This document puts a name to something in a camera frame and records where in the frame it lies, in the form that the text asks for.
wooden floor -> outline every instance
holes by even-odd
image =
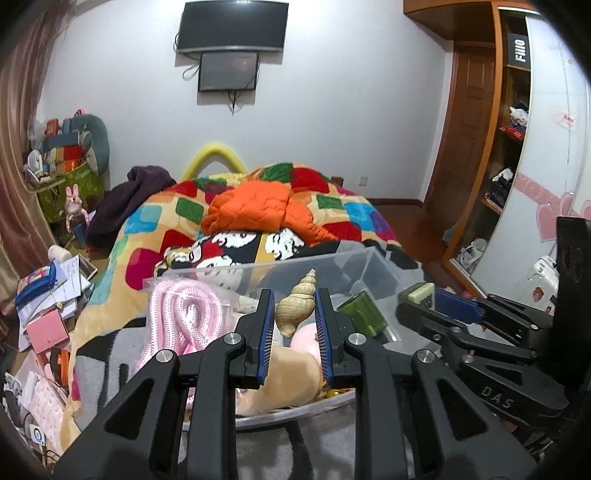
[[[376,208],[396,234],[403,250],[423,263],[423,268],[438,286],[451,287],[456,293],[464,291],[441,264],[446,251],[441,241],[443,231],[434,226],[425,210],[414,205],[381,205]]]

doll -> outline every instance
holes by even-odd
[[[72,227],[84,223],[84,230],[88,224],[88,213],[82,208],[82,200],[78,196],[78,185],[66,187],[66,229],[72,232]]]

pink rope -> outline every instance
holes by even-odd
[[[177,355],[198,352],[218,338],[223,329],[222,303],[205,283],[162,279],[150,294],[150,338],[136,365],[142,368],[158,351]],[[187,405],[193,403],[191,395]]]

green box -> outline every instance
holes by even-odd
[[[66,187],[78,184],[78,191],[84,208],[88,208],[86,199],[90,195],[101,195],[105,189],[101,177],[93,173],[88,163],[82,164],[69,173],[56,178],[49,184],[41,184],[35,189],[39,204],[47,223],[54,223],[66,218],[64,204]]]

pink stuffed toy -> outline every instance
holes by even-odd
[[[74,184],[71,189],[66,187],[66,229],[68,233],[72,232],[70,225],[72,220],[76,221],[77,217],[84,217],[84,221],[88,224],[88,212],[82,208],[82,200],[78,196],[78,185]]]

